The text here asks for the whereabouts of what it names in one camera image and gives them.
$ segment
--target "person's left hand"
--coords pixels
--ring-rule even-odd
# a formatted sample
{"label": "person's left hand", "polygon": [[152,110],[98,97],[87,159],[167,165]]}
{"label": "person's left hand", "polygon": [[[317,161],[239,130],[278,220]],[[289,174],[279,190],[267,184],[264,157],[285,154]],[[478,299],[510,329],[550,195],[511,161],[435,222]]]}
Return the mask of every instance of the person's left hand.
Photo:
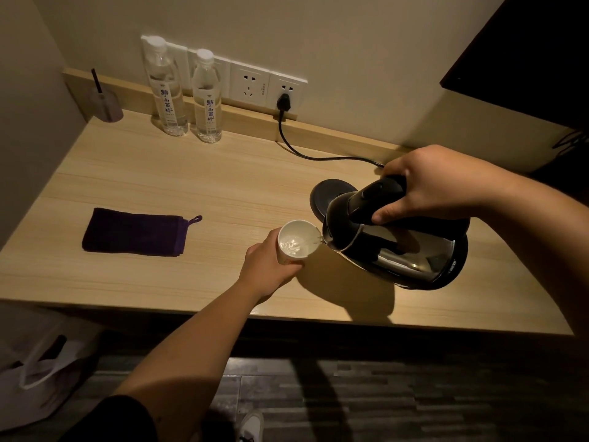
{"label": "person's left hand", "polygon": [[289,282],[303,267],[301,263],[281,265],[277,257],[277,237],[280,228],[269,232],[262,243],[250,246],[241,267],[238,282],[260,300]]}

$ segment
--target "desk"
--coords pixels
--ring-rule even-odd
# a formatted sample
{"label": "desk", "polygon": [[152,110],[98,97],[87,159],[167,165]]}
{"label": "desk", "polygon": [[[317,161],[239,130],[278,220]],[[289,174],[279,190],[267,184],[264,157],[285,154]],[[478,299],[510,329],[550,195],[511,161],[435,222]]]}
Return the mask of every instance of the desk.
{"label": "desk", "polygon": [[[328,155],[305,149],[310,155]],[[361,188],[378,176],[357,161],[307,161],[281,145],[235,133],[205,144],[169,137],[149,115],[92,119],[0,253],[0,299],[198,311],[238,277],[248,246],[292,219],[317,225],[313,186],[342,178]],[[87,253],[95,207],[202,215],[184,254],[157,258]],[[570,334],[556,304],[503,240],[480,220],[468,231],[462,273],[440,290],[394,288],[321,246],[298,278],[252,312],[354,321]]]}

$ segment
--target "black round base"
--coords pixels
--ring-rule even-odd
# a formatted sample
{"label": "black round base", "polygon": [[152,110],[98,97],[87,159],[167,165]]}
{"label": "black round base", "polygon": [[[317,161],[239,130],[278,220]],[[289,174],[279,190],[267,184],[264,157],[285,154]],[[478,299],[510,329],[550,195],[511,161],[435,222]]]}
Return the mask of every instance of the black round base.
{"label": "black round base", "polygon": [[354,191],[357,191],[357,189],[343,180],[337,180],[335,178],[323,180],[311,191],[309,197],[311,210],[315,214],[315,217],[323,221],[327,214],[329,203],[334,198],[339,197],[341,194]]}

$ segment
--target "wood grain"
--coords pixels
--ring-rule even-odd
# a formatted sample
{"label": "wood grain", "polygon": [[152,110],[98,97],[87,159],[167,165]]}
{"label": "wood grain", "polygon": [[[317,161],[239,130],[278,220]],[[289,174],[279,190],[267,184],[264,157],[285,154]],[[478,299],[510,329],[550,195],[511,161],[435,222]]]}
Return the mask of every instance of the wood grain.
{"label": "wood grain", "polygon": [[[319,151],[308,153],[326,155]],[[313,162],[268,140],[223,132],[215,145],[174,138],[145,114],[92,119],[0,253],[0,298],[57,304],[201,310],[238,277],[248,246],[292,219],[320,225],[309,193],[325,178],[363,187],[378,175],[357,161]],[[178,258],[87,253],[95,207],[202,215]],[[322,247],[256,316],[570,334],[550,296],[487,225],[473,220],[458,278],[404,290]]]}
{"label": "wood grain", "polygon": [[[70,93],[76,100],[86,120],[89,120],[92,118],[93,110],[88,96],[92,90],[95,90],[92,74],[66,68],[63,75]],[[98,77],[104,88],[113,91],[117,95],[123,109],[157,115],[151,88],[112,77],[102,75]],[[184,104],[188,120],[194,123],[194,99],[185,96]],[[291,144],[300,147],[337,155],[362,156],[383,164],[411,150],[402,145],[329,130],[324,127],[292,121],[291,119],[296,119],[296,117],[288,115],[284,121],[284,134]],[[231,105],[223,105],[223,129],[264,140],[282,142],[278,133],[277,121],[271,115],[232,107]]]}

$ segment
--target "kettle button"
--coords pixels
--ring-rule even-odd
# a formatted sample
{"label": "kettle button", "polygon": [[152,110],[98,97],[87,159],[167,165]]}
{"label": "kettle button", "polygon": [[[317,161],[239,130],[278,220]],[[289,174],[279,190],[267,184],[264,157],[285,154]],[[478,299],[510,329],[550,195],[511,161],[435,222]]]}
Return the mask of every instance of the kettle button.
{"label": "kettle button", "polygon": [[362,200],[374,198],[382,190],[382,183],[374,183],[362,191]]}

